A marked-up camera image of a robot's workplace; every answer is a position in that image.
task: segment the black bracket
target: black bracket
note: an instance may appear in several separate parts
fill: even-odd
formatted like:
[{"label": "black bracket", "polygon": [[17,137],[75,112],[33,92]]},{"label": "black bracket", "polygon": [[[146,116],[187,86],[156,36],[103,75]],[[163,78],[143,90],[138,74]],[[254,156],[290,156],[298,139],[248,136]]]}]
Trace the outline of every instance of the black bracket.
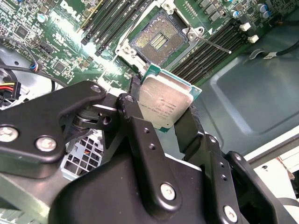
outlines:
[{"label": "black bracket", "polygon": [[121,94],[117,104],[122,123],[120,132],[128,136],[142,202],[157,219],[171,218],[180,209],[182,196],[155,129],[143,120],[138,102],[131,95]]},{"label": "black bracket", "polygon": [[[52,175],[65,154],[65,127],[70,127],[76,113],[105,96],[103,88],[84,81],[1,111],[0,128],[13,128],[17,137],[0,142],[0,172],[31,178]],[[36,144],[41,137],[53,139],[55,148],[39,150]]]}]

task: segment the chip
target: chip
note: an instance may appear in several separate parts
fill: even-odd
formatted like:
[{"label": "chip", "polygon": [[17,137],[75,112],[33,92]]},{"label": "chip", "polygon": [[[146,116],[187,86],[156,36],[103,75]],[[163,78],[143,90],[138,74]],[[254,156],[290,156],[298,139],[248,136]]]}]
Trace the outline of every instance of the chip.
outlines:
[{"label": "chip", "polygon": [[46,14],[48,12],[48,9],[45,6],[41,6],[39,11]]},{"label": "chip", "polygon": [[19,26],[15,33],[16,33],[19,37],[25,38],[26,35],[28,34],[28,31],[27,31],[24,27]]},{"label": "chip", "polygon": [[217,12],[220,13],[223,10],[222,6],[217,9]]},{"label": "chip", "polygon": [[85,16],[85,17],[88,17],[89,15],[90,15],[90,11],[88,10],[88,9],[85,9],[84,11],[83,11],[83,15]]},{"label": "chip", "polygon": [[213,11],[215,11],[215,6],[210,5],[208,8],[206,8],[205,13],[206,14],[211,14]]},{"label": "chip", "polygon": [[210,20],[212,22],[216,21],[220,17],[220,14],[218,12],[214,13],[211,17]]},{"label": "chip", "polygon": [[214,1],[212,2],[212,4],[213,4],[214,6],[218,6],[219,2],[218,2],[218,0],[214,0]]},{"label": "chip", "polygon": [[247,13],[248,14],[252,14],[254,11],[253,11],[253,8],[252,7],[250,7],[249,9],[247,9]]},{"label": "chip", "polygon": [[210,0],[203,0],[199,5],[200,7],[205,8],[208,4],[210,4]]},{"label": "chip", "polygon": [[65,69],[65,66],[61,62],[57,62],[57,64],[55,65],[54,68],[56,71],[63,72]]},{"label": "chip", "polygon": [[242,4],[237,4],[236,6],[235,6],[235,10],[236,11],[241,11],[242,10]]},{"label": "chip", "polygon": [[88,60],[89,62],[93,62],[93,57],[90,57],[90,56],[89,56],[89,57],[87,58],[87,60]]}]

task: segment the bolt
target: bolt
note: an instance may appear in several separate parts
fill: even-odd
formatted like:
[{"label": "bolt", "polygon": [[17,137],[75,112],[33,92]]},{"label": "bolt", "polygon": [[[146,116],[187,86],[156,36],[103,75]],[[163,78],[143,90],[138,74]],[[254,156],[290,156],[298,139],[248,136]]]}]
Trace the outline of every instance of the bolt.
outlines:
[{"label": "bolt", "polygon": [[210,136],[210,140],[213,142],[213,143],[216,143],[216,140],[213,136]]},{"label": "bolt", "polygon": [[19,136],[19,133],[13,127],[0,127],[0,141],[11,142]]},{"label": "bolt", "polygon": [[224,210],[225,215],[231,222],[233,222],[233,223],[238,222],[238,216],[230,206],[228,206],[228,205],[224,206],[223,210]]},{"label": "bolt", "polygon": [[195,39],[195,34],[194,33],[188,33],[188,38],[189,38],[189,40],[194,40]]},{"label": "bolt", "polygon": [[36,147],[43,152],[51,152],[56,145],[56,141],[50,137],[41,137],[36,141]]},{"label": "bolt", "polygon": [[174,191],[172,186],[170,186],[167,183],[163,183],[161,185],[161,193],[162,193],[163,197],[165,197],[165,199],[167,199],[169,201],[172,201],[176,197],[176,192]]},{"label": "bolt", "polygon": [[125,98],[130,102],[134,102],[134,99],[129,95],[127,95]]},{"label": "bolt", "polygon": [[238,161],[242,160],[242,158],[238,154],[235,154],[235,157],[237,158]]},{"label": "bolt", "polygon": [[95,92],[101,92],[101,89],[97,86],[97,85],[93,85],[92,87],[90,87],[92,89],[92,91]]}]

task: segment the electronic component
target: electronic component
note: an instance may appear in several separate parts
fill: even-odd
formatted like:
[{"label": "electronic component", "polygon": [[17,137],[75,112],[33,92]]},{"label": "electronic component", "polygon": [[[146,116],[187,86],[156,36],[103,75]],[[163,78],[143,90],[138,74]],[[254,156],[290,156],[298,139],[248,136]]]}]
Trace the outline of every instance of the electronic component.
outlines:
[{"label": "electronic component", "polygon": [[151,64],[140,88],[143,117],[161,131],[168,131],[195,100],[201,89]]},{"label": "electronic component", "polygon": [[39,11],[40,11],[41,13],[43,13],[43,14],[46,14],[46,13],[48,12],[48,9],[47,9],[45,6],[41,6],[41,7],[39,8]]},{"label": "electronic component", "polygon": [[169,15],[161,11],[130,45],[147,62],[160,66],[186,42],[188,42],[186,35],[175,27]]},{"label": "electronic component", "polygon": [[248,13],[248,14],[253,14],[253,12],[254,12],[254,11],[253,11],[253,8],[252,8],[252,7],[250,7],[250,8],[247,9],[247,13]]},{"label": "electronic component", "polygon": [[19,26],[15,33],[16,33],[19,37],[21,37],[21,38],[25,38],[26,35],[28,34],[28,31],[27,31],[24,27]]},{"label": "electronic component", "polygon": [[236,11],[241,11],[242,8],[243,8],[243,6],[242,6],[241,3],[239,3],[239,4],[237,4],[237,5],[235,6],[235,10],[236,10]]},{"label": "electronic component", "polygon": [[258,4],[257,7],[256,7],[256,10],[260,13],[264,13],[266,12],[268,9],[267,5],[265,4]]},{"label": "electronic component", "polygon": [[39,47],[42,49],[43,52],[45,52],[49,55],[51,55],[54,52],[54,49],[46,42],[41,42]]},{"label": "electronic component", "polygon": [[[208,40],[234,52],[247,42],[244,34],[239,32],[239,26],[238,21],[231,19]],[[208,43],[204,43],[176,67],[172,73],[191,84],[195,84],[212,72],[229,55]]]},{"label": "electronic component", "polygon": [[255,42],[257,42],[258,40],[259,40],[259,38],[258,38],[257,35],[253,35],[253,36],[248,37],[248,41],[249,41],[250,43],[255,43]]},{"label": "electronic component", "polygon": [[236,19],[239,17],[240,13],[238,11],[232,10],[232,11],[230,11],[230,15],[231,15],[231,17]]},{"label": "electronic component", "polygon": [[249,30],[250,28],[251,28],[251,25],[250,25],[249,22],[246,22],[245,24],[240,25],[240,29],[241,29],[242,31],[247,31],[247,30]]},{"label": "electronic component", "polygon": [[217,7],[217,6],[219,5],[219,2],[218,2],[218,0],[214,0],[214,1],[212,2],[212,4],[213,4],[215,7]]},{"label": "electronic component", "polygon": [[54,66],[54,69],[59,72],[63,72],[65,69],[65,66],[61,62],[57,62],[57,64]]},{"label": "electronic component", "polygon": [[200,7],[205,8],[208,4],[210,4],[210,0],[203,0],[199,5]]},{"label": "electronic component", "polygon": [[218,13],[221,13],[222,10],[223,10],[223,7],[220,6],[220,7],[217,9],[217,12],[218,12]]},{"label": "electronic component", "polygon": [[210,5],[208,8],[206,8],[205,13],[210,15],[212,12],[215,11],[215,6],[214,5]]},{"label": "electronic component", "polygon": [[0,93],[2,93],[3,99],[19,99],[20,91],[21,83],[19,82],[0,84]]},{"label": "electronic component", "polygon": [[262,19],[268,19],[270,16],[271,16],[271,12],[269,12],[269,11],[266,11],[264,13],[260,13],[260,17]]},{"label": "electronic component", "polygon": [[88,17],[90,15],[90,13],[91,12],[88,9],[85,9],[82,14],[83,14],[83,16]]},{"label": "electronic component", "polygon": [[49,19],[49,17],[46,14],[37,14],[36,18],[40,23],[47,22]]},{"label": "electronic component", "polygon": [[218,12],[215,12],[211,17],[210,20],[212,22],[215,22],[220,17],[220,14]]}]

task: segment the black cable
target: black cable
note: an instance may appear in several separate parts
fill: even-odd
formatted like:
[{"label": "black cable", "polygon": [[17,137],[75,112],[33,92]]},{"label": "black cable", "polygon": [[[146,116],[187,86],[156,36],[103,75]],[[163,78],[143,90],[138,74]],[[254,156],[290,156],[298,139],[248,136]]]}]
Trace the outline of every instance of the black cable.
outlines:
[{"label": "black cable", "polygon": [[276,56],[282,56],[282,55],[286,55],[288,53],[290,53],[291,51],[297,49],[299,47],[299,41],[297,41],[296,43],[294,43],[294,45],[290,46],[289,48],[276,52]]},{"label": "black cable", "polygon": [[[6,65],[2,59],[0,58],[0,64],[3,64],[3,65]],[[11,71],[11,70],[7,70],[7,69],[4,69],[4,71],[8,74],[8,76],[10,77],[11,81],[14,82],[14,83],[17,83],[18,82],[18,78],[17,76],[15,76],[15,74]]]},{"label": "black cable", "polygon": [[53,80],[51,80],[51,92],[54,92],[56,88],[56,84]]},{"label": "black cable", "polygon": [[31,69],[27,69],[27,68],[21,68],[21,67],[16,67],[16,66],[9,66],[9,65],[2,65],[2,64],[0,65],[0,69],[7,69],[7,70],[15,70],[15,71],[23,71],[23,72],[33,73],[33,74],[48,78],[48,79],[52,80],[53,82],[61,85],[62,87],[67,87],[68,86],[67,84],[60,81],[59,79],[48,75],[44,71],[35,72],[35,71],[33,71]]},{"label": "black cable", "polygon": [[29,50],[23,43],[21,43],[20,41],[15,40],[15,39],[13,39],[13,38],[7,37],[7,36],[0,36],[0,39],[1,39],[1,40],[9,40],[9,41],[13,41],[13,42],[19,44],[22,48],[24,48],[25,51],[27,51],[27,53],[28,53],[28,54],[30,55],[30,57],[32,58],[33,62],[34,62],[36,65],[38,65],[37,60],[34,58],[34,56],[33,56],[33,54],[31,53],[31,51],[30,51],[30,50]]}]

